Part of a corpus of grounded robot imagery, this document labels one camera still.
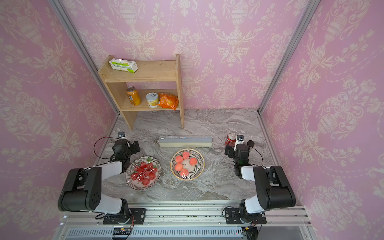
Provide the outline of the cream plastic wrap dispenser box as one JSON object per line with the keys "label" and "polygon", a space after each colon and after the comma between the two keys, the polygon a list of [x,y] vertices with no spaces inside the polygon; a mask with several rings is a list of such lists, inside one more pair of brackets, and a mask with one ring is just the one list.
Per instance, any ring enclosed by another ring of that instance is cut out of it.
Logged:
{"label": "cream plastic wrap dispenser box", "polygon": [[211,136],[162,136],[158,139],[163,148],[211,148],[213,142]]}

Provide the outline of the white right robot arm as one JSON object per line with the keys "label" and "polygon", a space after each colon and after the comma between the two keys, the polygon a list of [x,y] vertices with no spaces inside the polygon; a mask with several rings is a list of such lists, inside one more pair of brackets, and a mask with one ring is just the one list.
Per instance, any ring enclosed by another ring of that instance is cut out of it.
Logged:
{"label": "white right robot arm", "polygon": [[263,167],[249,163],[251,147],[245,144],[226,145],[225,155],[234,161],[234,172],[243,180],[255,184],[256,195],[241,200],[238,213],[226,213],[227,223],[235,224],[232,217],[248,224],[265,224],[263,214],[274,209],[291,208],[296,205],[296,196],[281,166]]}

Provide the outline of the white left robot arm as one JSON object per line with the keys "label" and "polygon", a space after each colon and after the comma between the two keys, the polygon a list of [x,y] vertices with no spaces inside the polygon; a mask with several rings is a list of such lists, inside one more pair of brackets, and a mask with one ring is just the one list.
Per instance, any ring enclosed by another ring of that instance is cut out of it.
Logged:
{"label": "white left robot arm", "polygon": [[125,138],[115,141],[114,154],[107,163],[88,168],[75,168],[68,172],[58,199],[61,212],[93,212],[96,219],[113,224],[135,224],[134,214],[125,199],[112,198],[102,193],[102,181],[125,173],[131,156],[140,152],[138,141]]}

